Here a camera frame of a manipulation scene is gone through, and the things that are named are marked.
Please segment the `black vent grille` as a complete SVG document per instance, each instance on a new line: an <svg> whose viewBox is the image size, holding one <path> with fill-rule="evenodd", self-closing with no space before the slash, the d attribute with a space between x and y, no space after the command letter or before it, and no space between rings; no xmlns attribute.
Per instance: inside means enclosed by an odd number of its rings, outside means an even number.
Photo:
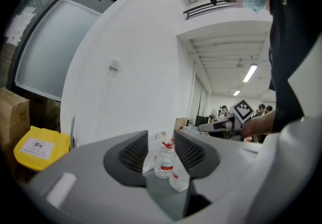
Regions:
<svg viewBox="0 0 322 224"><path fill-rule="evenodd" d="M183 14L185 16L185 19L189 20L204 14L208 14L211 12L220 11L228 8L233 8L233 7L236 7L236 5L220 0L216 5L212 3L202 4L202 5L190 8L188 10L185 10Z"/></svg>

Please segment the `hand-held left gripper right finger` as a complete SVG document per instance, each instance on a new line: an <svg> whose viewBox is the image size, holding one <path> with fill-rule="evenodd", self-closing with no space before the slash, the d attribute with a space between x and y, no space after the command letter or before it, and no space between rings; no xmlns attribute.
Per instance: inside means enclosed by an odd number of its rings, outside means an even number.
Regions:
<svg viewBox="0 0 322 224"><path fill-rule="evenodd" d="M218 150L207 139L208 136L192 130L174 132L175 152L191 180L206 178L220 163Z"/></svg>

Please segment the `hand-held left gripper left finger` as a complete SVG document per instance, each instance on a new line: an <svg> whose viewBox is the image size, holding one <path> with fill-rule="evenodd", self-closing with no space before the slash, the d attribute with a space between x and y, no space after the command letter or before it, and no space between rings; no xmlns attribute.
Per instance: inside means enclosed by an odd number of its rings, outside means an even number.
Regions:
<svg viewBox="0 0 322 224"><path fill-rule="evenodd" d="M115 141L105 153L106 172L118 183L128 187L146 187L143 165L148 154L148 131L137 131L108 139Z"/></svg>

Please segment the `frosted glass panel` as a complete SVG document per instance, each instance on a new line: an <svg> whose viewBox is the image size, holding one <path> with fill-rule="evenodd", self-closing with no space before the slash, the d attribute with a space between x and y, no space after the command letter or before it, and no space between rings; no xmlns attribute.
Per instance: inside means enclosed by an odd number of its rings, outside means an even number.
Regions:
<svg viewBox="0 0 322 224"><path fill-rule="evenodd" d="M60 0L28 39L15 85L61 101L66 75L83 38L101 13L71 0Z"/></svg>

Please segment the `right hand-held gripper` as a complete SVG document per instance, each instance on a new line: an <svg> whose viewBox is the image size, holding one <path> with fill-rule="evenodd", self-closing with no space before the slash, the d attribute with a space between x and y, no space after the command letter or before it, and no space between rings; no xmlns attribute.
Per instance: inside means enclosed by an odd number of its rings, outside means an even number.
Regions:
<svg viewBox="0 0 322 224"><path fill-rule="evenodd" d="M218 138L243 140L242 131L244 124L248 119L250 119L253 113L254 110L250 104L245 100L240 100L232 105L224 119L216 122L215 124L201 124L198 126L198 131L214 132L213 136Z"/></svg>

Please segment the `black printed shirt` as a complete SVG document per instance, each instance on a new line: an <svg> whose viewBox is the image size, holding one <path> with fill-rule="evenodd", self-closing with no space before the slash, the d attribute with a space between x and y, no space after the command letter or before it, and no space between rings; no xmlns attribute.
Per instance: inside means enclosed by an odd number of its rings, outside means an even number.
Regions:
<svg viewBox="0 0 322 224"><path fill-rule="evenodd" d="M270 0L269 89L275 91L276 108L272 131L303 117L288 79L306 58L322 32L320 0Z"/></svg>

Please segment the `black monitor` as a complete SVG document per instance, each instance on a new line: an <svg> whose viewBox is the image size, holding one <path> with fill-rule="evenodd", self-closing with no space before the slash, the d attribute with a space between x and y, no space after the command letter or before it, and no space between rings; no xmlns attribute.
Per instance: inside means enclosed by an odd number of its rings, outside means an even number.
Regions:
<svg viewBox="0 0 322 224"><path fill-rule="evenodd" d="M202 124L207 124L209 122L209 117L207 116L196 116L195 126L199 127Z"/></svg>

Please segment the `clear plastic water jug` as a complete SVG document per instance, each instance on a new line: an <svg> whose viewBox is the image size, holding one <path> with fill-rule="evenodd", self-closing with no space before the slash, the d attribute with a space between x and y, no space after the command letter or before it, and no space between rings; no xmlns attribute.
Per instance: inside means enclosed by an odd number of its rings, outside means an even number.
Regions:
<svg viewBox="0 0 322 224"><path fill-rule="evenodd" d="M179 157L176 157L169 177L169 184L177 192L183 192L188 189L189 183L190 176Z"/></svg>
<svg viewBox="0 0 322 224"><path fill-rule="evenodd" d="M162 142L162 146L156 155L155 175L161 179L168 178L173 169L175 157L174 139L171 139L168 143Z"/></svg>

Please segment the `yellow-lidded trash bin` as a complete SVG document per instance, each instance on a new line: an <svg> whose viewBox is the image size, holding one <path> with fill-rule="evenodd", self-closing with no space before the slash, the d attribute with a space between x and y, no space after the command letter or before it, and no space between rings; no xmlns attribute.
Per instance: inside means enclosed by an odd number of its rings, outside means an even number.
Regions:
<svg viewBox="0 0 322 224"><path fill-rule="evenodd" d="M69 150L69 134L31 126L13 152L19 164L33 171L43 171Z"/></svg>

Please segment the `person's right forearm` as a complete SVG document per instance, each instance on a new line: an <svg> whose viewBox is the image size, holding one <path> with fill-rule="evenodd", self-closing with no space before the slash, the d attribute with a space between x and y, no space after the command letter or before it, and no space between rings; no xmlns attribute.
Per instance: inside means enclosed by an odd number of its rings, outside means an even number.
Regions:
<svg viewBox="0 0 322 224"><path fill-rule="evenodd" d="M247 120L243 125L242 136L243 138L249 138L257 135L268 135L272 133L273 124L275 119L276 110L273 109L271 112L254 117Z"/></svg>

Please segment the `brown cardboard box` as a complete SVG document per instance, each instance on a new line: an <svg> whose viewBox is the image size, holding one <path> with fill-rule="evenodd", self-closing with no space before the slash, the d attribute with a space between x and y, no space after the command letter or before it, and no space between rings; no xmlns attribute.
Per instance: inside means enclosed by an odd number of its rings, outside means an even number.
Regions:
<svg viewBox="0 0 322 224"><path fill-rule="evenodd" d="M29 100L0 88L0 148L16 145L29 130Z"/></svg>

